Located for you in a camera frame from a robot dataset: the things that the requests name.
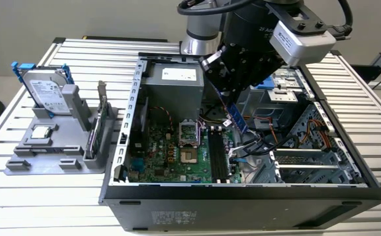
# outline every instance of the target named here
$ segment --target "connector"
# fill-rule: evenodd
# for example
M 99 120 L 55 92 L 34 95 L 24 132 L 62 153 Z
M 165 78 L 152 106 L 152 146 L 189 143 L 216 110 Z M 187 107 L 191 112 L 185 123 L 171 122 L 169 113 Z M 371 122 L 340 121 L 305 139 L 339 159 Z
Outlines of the connector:
M 122 133 L 120 144 L 127 144 L 127 134 Z

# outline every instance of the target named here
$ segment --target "white wall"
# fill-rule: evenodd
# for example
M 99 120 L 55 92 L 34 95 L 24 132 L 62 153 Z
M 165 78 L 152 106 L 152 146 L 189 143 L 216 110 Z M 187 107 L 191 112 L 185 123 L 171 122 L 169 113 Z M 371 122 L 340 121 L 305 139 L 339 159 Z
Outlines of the white wall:
M 55 37 L 83 35 L 165 38 L 185 34 L 180 0 L 0 0 L 0 75 L 14 60 L 38 62 Z M 341 23 L 337 0 L 305 0 L 328 24 Z M 349 0 L 352 40 L 341 42 L 351 63 L 369 63 L 381 52 L 381 0 Z

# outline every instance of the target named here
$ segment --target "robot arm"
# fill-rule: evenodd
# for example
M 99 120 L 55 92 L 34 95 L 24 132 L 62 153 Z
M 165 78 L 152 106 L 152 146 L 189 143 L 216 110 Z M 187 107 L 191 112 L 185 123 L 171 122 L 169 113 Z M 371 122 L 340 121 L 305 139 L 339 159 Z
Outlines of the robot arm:
M 303 0 L 231 0 L 211 9 L 189 9 L 203 0 L 181 2 L 177 12 L 184 15 L 229 12 L 219 51 L 200 58 L 205 76 L 227 105 L 281 65 L 320 62 L 336 40 L 348 39 L 352 12 L 345 0 L 339 1 L 347 15 L 344 26 L 327 26 Z

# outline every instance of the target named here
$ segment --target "sticker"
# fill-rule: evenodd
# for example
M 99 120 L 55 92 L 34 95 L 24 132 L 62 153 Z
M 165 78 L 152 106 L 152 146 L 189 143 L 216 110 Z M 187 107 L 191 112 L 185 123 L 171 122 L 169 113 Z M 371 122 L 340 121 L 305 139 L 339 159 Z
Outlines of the sticker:
M 46 149 L 32 149 L 34 152 L 47 152 Z
M 152 211 L 155 225 L 193 225 L 197 211 Z
M 275 79 L 275 83 L 277 83 L 277 84 L 285 84 L 287 81 L 283 80 L 283 79 L 276 78 L 276 79 Z
M 31 80 L 38 98 L 52 113 L 71 113 L 58 83 L 50 80 Z
M 224 125 L 225 127 L 228 127 L 231 124 L 232 124 L 232 121 L 231 121 L 231 120 L 227 120 L 227 121 L 224 121 L 224 123 L 223 123 L 223 125 Z
M 161 79 L 196 81 L 196 69 L 164 68 Z

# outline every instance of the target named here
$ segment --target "motherboard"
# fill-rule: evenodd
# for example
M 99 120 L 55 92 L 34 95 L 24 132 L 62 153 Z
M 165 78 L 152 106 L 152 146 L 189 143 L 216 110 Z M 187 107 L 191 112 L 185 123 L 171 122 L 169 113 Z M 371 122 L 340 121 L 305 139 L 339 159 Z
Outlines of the motherboard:
M 171 131 L 169 126 L 151 125 L 148 150 L 144 158 L 134 158 L 131 182 L 180 182 L 180 183 L 212 183 L 212 151 L 220 153 L 220 162 L 227 163 L 227 153 L 233 147 L 233 132 L 223 129 L 220 133 L 223 150 L 209 150 L 209 130 L 197 125 L 196 135 L 192 127 L 183 126 L 183 130 Z M 180 140 L 199 140 L 197 143 L 184 143 Z M 240 171 L 228 176 L 231 183 L 240 183 Z

